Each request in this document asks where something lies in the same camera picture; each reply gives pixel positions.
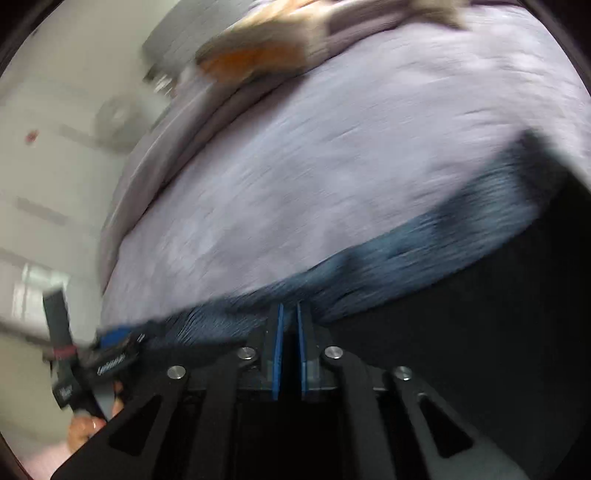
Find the beige floor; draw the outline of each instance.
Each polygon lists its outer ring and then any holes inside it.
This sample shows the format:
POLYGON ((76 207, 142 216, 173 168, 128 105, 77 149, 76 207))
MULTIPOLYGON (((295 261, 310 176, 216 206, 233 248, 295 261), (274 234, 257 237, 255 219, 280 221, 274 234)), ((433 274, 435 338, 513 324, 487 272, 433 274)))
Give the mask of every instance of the beige floor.
MULTIPOLYGON (((74 338, 94 337, 96 248, 125 156, 98 146, 93 119, 142 85, 141 44, 177 2, 65 0, 0 78, 0 323, 47 336, 41 292, 62 285, 74 338)), ((0 430, 17 453, 64 439, 71 412, 41 351, 0 336, 0 361, 0 430)))

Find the lavender blanket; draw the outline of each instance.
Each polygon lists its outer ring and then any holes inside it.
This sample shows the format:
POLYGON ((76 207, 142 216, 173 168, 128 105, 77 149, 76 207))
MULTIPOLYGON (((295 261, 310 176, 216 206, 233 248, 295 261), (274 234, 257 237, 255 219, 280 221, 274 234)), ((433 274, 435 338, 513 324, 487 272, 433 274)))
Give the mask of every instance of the lavender blanket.
MULTIPOLYGON (((380 30, 404 20, 388 15, 380 30)), ((187 86, 115 193, 104 326, 305 272, 440 204, 528 128, 585 170, 589 95, 551 35, 518 7, 465 16, 468 31, 408 22, 373 34, 301 77, 187 86)), ((335 53, 358 37, 341 33, 335 53)), ((535 212, 524 215, 523 228, 535 212)), ((498 233, 479 255, 515 230, 498 233)))

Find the silver bolt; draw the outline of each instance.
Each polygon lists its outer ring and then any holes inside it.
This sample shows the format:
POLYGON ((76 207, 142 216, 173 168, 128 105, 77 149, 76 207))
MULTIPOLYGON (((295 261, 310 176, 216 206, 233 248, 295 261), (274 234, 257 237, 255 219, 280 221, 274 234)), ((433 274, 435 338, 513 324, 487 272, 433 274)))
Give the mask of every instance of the silver bolt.
POLYGON ((338 346, 328 346, 324 349, 324 354, 328 358, 332 358, 334 360, 338 360, 343 356, 343 349, 338 346))
POLYGON ((410 370, 409 367, 396 367, 396 370, 394 370, 394 375, 400 380, 407 381, 413 377, 413 371, 410 370))
POLYGON ((238 349, 236 354, 238 358, 241 360, 252 360, 253 358, 255 358, 256 350, 249 346, 243 346, 238 349))
POLYGON ((184 377, 185 373, 187 373, 187 371, 184 369, 184 367, 181 367, 180 365, 170 367, 166 372, 168 377, 172 378, 173 380, 180 380, 184 377))

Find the pink sleeve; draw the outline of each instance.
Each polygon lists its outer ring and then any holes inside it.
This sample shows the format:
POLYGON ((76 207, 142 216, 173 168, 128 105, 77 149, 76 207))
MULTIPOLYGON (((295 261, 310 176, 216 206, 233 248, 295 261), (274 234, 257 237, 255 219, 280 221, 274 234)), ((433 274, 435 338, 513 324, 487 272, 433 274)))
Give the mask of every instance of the pink sleeve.
POLYGON ((22 465, 33 480, 50 480, 53 473, 70 457, 66 442, 44 449, 22 465))

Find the triangular cutout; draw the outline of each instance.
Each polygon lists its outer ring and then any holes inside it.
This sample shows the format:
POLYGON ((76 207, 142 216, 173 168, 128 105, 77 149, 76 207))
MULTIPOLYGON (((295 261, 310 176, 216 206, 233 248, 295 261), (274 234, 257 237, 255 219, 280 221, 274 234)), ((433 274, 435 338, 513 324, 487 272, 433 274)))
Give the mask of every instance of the triangular cutout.
POLYGON ((439 455, 449 458, 468 450, 474 445, 472 439, 426 395, 422 395, 419 406, 427 421, 439 455))
POLYGON ((162 404, 162 396, 150 399, 134 416, 125 422, 109 438, 109 446, 132 456, 139 456, 144 449, 156 415, 162 404))

